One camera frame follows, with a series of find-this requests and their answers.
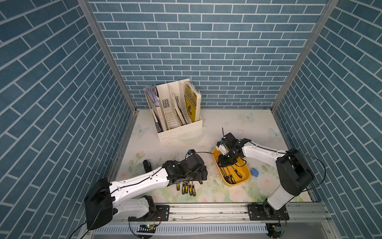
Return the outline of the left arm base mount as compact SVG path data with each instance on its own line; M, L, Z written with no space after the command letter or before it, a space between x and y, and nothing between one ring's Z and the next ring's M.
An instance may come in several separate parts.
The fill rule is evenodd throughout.
M156 210L149 210L146 215L140 218L130 217L129 220L131 222L167 222L169 219L170 206L164 204L156 204L155 206Z

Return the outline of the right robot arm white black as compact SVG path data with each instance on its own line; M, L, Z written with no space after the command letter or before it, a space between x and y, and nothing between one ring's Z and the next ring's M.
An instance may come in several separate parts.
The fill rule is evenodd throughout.
M220 152L217 166L224 170L235 166L239 159L253 158L277 169L280 186L264 202L264 211L274 213L298 196L314 180L314 174L304 155L296 149L281 151L256 144L250 139L237 139L228 133L217 142Z

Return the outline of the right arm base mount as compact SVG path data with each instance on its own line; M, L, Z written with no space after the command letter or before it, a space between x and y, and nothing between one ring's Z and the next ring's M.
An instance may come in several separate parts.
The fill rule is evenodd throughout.
M288 221L289 214L286 205L279 210L274 210L269 205L252 203L247 206L251 221Z

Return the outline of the file tool yellow black handle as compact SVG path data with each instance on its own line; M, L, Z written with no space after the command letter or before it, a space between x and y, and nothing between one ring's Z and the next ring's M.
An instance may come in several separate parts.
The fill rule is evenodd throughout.
M224 180L225 180L228 184L232 184L232 182L231 182L231 180L230 180L230 177L229 177L229 175L226 174L224 168L220 167L219 169L220 169L220 171L221 171L221 173L222 173L222 175L223 175Z

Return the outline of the yellow plastic tray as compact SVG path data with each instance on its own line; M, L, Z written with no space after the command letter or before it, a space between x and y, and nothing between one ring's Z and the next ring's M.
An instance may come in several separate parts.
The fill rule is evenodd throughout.
M214 149L212 153L213 153L213 158L214 158L214 160L215 160L215 165L217 166L218 171L219 171L221 177L223 178L223 175L222 175L222 173L221 173L221 171L220 171L220 169L219 169L220 166L218 165L218 158L219 158L219 156L222 155L222 154L221 154L218 150L216 150L216 149ZM229 186L229 187L238 186L238 185L240 185L240 184L242 184L242 183L244 183L244 182L247 182L247 181L250 179L250 177L251 177L250 170L249 170L249 168L248 168L248 166L247 166L247 164L246 164L246 161L239 157L239 158L237 159L237 162L239 163L239 166L237 166L236 164L233 164L233 165L231 165L231 166L227 166L227 167L229 168L229 171L231 172L231 174L232 174L234 180L236 181L236 184L228 184L228 183L224 180L224 178L223 178L224 183L225 183L227 186ZM236 169L241 173L242 178L239 178L239 177L236 175L236 173L235 173L234 170L232 169L232 166L233 166L234 168L236 168Z

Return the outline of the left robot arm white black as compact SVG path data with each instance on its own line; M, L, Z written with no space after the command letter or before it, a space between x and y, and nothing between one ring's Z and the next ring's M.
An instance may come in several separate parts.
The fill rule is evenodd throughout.
M156 212L151 196L145 193L190 181L206 181L207 167L192 150L182 160L168 160L145 174L122 181L98 180L87 192L84 203L89 231L105 226L113 219L148 218Z

